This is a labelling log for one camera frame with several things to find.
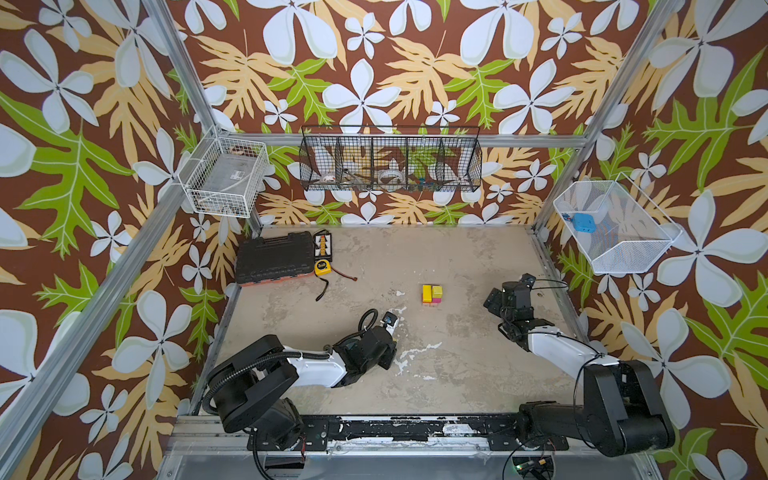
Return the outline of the yellow long block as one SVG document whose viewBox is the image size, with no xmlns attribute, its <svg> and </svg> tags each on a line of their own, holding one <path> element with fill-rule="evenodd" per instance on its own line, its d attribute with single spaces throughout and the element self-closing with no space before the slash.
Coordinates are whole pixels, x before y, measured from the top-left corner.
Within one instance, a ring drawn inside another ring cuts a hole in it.
<svg viewBox="0 0 768 480">
<path fill-rule="evenodd" d="M 431 304 L 433 301 L 432 286 L 425 284 L 422 286 L 422 302 L 424 304 Z"/>
</svg>

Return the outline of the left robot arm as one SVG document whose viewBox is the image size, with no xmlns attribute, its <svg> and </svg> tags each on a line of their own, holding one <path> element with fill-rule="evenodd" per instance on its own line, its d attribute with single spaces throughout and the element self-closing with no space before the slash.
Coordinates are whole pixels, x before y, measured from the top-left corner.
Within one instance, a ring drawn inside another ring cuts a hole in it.
<svg viewBox="0 0 768 480">
<path fill-rule="evenodd" d="M 202 409 L 219 417 L 227 433 L 253 433 L 287 450 L 305 431 L 295 404 L 286 397 L 293 387 L 343 388 L 374 367 L 387 370 L 397 350 L 391 329 L 365 328 L 319 352 L 284 346 L 266 335 L 217 366 L 208 376 Z"/>
</svg>

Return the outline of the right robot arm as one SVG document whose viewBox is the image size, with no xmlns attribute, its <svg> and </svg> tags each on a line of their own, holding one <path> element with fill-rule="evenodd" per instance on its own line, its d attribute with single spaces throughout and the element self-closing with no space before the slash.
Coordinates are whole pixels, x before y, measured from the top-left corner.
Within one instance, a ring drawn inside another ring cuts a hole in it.
<svg viewBox="0 0 768 480">
<path fill-rule="evenodd" d="M 583 399 L 522 404 L 518 441 L 577 439 L 607 457 L 673 446 L 674 427 L 649 366 L 604 354 L 538 318 L 531 300 L 535 282 L 529 274 L 505 282 L 490 291 L 484 307 L 500 320 L 497 329 L 506 339 L 572 377 Z"/>
</svg>

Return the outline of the yellow tape measure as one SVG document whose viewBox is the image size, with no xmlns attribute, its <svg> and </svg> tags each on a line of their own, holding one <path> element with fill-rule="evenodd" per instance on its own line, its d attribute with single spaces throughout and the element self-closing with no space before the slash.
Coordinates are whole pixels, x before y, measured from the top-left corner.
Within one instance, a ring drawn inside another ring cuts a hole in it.
<svg viewBox="0 0 768 480">
<path fill-rule="evenodd" d="M 333 268 L 331 265 L 331 262 L 327 259 L 320 259 L 317 260 L 314 265 L 314 273 L 318 277 L 322 277 L 325 275 L 329 275 L 333 272 Z"/>
</svg>

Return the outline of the blue object in basket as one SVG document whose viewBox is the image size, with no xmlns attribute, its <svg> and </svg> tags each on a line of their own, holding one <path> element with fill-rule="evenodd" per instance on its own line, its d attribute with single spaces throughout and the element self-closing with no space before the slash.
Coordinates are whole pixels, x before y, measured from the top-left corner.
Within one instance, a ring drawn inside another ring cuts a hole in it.
<svg viewBox="0 0 768 480">
<path fill-rule="evenodd" d="M 593 234 L 597 230 L 594 218 L 590 214 L 572 213 L 565 214 L 563 219 L 569 223 L 575 232 Z"/>
</svg>

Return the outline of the black and red tool case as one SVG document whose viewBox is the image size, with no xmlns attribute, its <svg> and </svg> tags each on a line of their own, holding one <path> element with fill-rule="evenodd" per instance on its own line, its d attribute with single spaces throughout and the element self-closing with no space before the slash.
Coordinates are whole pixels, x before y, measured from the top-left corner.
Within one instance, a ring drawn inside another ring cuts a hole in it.
<svg viewBox="0 0 768 480">
<path fill-rule="evenodd" d="M 247 240 L 240 247 L 235 267 L 238 285 L 259 284 L 312 274 L 313 236 L 308 231 Z"/>
</svg>

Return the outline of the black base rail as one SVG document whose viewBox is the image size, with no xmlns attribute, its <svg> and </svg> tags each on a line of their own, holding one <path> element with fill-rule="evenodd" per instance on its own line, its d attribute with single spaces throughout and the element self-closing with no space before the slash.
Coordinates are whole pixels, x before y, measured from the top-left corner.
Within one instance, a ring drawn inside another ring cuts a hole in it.
<svg viewBox="0 0 768 480">
<path fill-rule="evenodd" d="M 304 415 L 298 429 L 280 438 L 272 428 L 257 431 L 247 448 L 260 452 L 331 452 L 352 447 L 468 447 L 480 451 L 510 452 L 569 449 L 563 436 L 524 437 L 524 422 L 516 413 L 466 415 Z"/>
</svg>

